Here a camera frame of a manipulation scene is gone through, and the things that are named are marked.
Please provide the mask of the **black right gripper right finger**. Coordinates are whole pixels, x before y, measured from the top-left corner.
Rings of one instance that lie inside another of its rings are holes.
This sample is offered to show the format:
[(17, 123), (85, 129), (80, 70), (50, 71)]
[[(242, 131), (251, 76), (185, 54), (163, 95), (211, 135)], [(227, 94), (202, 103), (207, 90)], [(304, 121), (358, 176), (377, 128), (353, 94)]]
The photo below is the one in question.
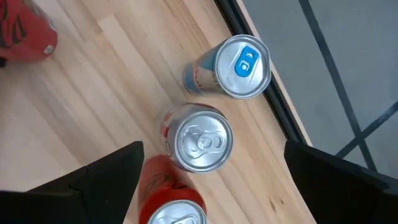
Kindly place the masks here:
[(397, 179), (293, 140), (284, 159), (317, 223), (397, 223)]

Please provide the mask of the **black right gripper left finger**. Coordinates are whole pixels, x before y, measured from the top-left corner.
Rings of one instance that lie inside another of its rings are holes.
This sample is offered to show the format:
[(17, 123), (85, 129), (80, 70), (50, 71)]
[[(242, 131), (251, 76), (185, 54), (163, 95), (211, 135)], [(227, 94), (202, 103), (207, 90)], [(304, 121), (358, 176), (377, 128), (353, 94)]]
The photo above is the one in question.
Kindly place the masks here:
[(143, 162), (135, 141), (26, 192), (3, 190), (1, 223), (122, 223)]

